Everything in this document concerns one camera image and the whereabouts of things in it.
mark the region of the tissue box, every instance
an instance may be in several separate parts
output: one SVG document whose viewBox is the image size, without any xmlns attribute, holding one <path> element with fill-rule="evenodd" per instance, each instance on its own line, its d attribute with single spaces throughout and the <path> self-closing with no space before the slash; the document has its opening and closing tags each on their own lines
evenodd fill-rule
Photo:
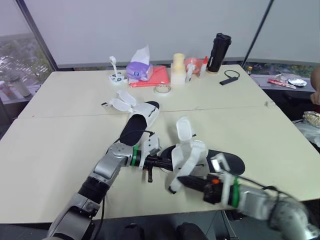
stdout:
<svg viewBox="0 0 320 240">
<path fill-rule="evenodd" d="M 126 76 L 129 79 L 148 81 L 153 74 L 153 66 L 138 61 L 132 61 L 126 66 Z"/>
</svg>

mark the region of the white table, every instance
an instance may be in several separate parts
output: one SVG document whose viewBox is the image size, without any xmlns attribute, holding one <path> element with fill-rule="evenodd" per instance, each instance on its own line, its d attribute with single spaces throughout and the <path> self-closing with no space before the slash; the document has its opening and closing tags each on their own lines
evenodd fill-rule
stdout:
<svg viewBox="0 0 320 240">
<path fill-rule="evenodd" d="M 224 71 L 230 69 L 240 73 L 239 80 L 221 86 L 219 82 L 227 79 Z M 190 83 L 173 86 L 171 94 L 166 97 L 156 95 L 154 87 L 112 85 L 108 79 L 112 73 L 53 72 L 19 118 L 122 114 L 101 107 L 101 103 L 115 98 L 119 89 L 126 89 L 139 102 L 158 102 L 162 112 L 256 107 L 272 101 L 239 65 L 223 65 L 216 75 L 206 73 L 203 78 L 194 75 Z"/>
<path fill-rule="evenodd" d="M 236 83 L 226 87 L 235 92 L 231 89 L 241 88 Z M 252 94 L 268 99 L 260 90 Z M 241 157 L 246 165 L 244 176 L 275 185 L 299 200 L 320 198 L 320 156 L 277 106 L 161 112 L 150 129 L 160 138 L 163 149 L 177 143 L 175 126 L 181 116 L 190 119 L 196 139 L 210 149 Z M 119 136 L 127 119 L 127 114 L 105 113 L 15 120 L 0 141 L 0 223 L 53 221 Z M 148 183 L 145 172 L 123 168 L 108 191 L 105 217 L 222 208 L 204 202 L 203 194 L 192 189 L 183 188 L 172 195 L 166 191 L 166 177 L 167 173 L 154 169 L 153 183 Z"/>
</svg>

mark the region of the floor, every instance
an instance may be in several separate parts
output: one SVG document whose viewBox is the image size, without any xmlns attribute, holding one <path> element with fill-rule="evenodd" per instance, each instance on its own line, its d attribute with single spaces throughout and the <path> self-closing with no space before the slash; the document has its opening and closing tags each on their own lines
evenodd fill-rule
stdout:
<svg viewBox="0 0 320 240">
<path fill-rule="evenodd" d="M 117 240 L 122 229 L 131 223 L 136 223 L 144 229 L 146 240 L 155 239 L 161 226 L 171 224 L 174 228 L 180 224 L 194 223 L 206 234 L 208 240 L 216 240 L 217 237 L 234 237 L 232 231 L 224 224 L 221 211 L 194 212 L 170 215 L 125 217 L 105 219 L 97 240 Z M 251 217 L 245 217 L 239 221 L 231 222 L 232 228 L 240 240 L 281 240 L 279 232 L 267 227 L 265 221 L 259 221 Z M 35 229 L 17 225 L 0 224 L 0 240 L 41 240 L 46 237 L 45 229 Z"/>
</svg>

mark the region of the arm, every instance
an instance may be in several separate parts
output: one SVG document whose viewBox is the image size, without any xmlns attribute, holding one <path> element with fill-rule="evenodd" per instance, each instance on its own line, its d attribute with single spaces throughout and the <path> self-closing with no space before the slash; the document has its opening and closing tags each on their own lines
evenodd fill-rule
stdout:
<svg viewBox="0 0 320 240">
<path fill-rule="evenodd" d="M 320 105 L 320 66 L 312 71 L 310 80 L 311 85 L 315 90 L 315 93 L 310 95 L 311 102 Z"/>
</svg>

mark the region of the bottle cap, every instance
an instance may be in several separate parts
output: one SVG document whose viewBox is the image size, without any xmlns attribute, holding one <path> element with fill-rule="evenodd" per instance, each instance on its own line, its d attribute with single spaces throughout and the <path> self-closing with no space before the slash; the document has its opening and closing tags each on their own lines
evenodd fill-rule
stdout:
<svg viewBox="0 0 320 240">
<path fill-rule="evenodd" d="M 208 56 L 205 56 L 204 60 L 203 60 L 203 64 L 207 64 L 208 63 Z"/>
</svg>

